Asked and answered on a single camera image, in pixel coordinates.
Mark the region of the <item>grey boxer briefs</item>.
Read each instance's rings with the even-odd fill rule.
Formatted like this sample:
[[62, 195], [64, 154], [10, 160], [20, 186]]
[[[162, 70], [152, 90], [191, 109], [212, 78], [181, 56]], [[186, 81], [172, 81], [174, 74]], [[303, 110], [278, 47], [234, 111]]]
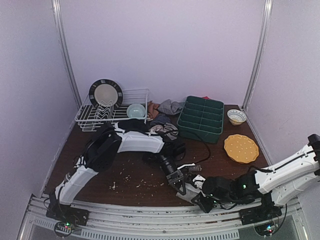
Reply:
[[191, 203], [192, 199], [199, 194], [203, 197], [205, 196], [197, 185], [193, 186], [189, 183], [185, 184], [185, 192], [185, 195], [182, 195], [181, 193], [177, 192], [175, 196], [189, 203]]

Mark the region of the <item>green compartment tray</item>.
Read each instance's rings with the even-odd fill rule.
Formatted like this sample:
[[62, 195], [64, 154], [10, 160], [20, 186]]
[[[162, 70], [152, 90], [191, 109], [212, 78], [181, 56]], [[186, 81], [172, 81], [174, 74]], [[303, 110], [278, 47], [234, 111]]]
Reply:
[[216, 144], [224, 128], [224, 103], [188, 96], [177, 120], [183, 138]]

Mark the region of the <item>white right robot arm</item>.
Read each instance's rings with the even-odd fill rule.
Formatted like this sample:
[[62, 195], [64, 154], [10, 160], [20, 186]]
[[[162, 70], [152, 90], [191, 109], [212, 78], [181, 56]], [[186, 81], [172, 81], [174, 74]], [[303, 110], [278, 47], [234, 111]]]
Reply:
[[196, 176], [191, 186], [198, 193], [190, 201], [209, 213], [225, 204], [236, 207], [260, 200], [259, 206], [239, 211], [241, 223], [249, 225], [280, 217], [291, 199], [319, 180], [320, 136], [312, 134], [308, 143], [292, 156], [266, 168], [251, 166], [234, 180]]

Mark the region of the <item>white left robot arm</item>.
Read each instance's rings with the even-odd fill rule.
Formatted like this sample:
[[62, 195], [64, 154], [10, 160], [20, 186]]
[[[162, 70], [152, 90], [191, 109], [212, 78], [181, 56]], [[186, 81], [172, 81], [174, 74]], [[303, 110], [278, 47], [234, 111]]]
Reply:
[[85, 226], [89, 212], [74, 208], [71, 204], [85, 185], [99, 173], [107, 171], [116, 156], [122, 152], [151, 154], [166, 176], [168, 184], [177, 193], [187, 193], [181, 168], [175, 158], [185, 152], [185, 145], [178, 137], [177, 129], [149, 132], [146, 125], [131, 126], [128, 122], [105, 124], [85, 145], [83, 153], [74, 162], [62, 182], [51, 191], [47, 200], [46, 216], [58, 222], [59, 228], [72, 232]]

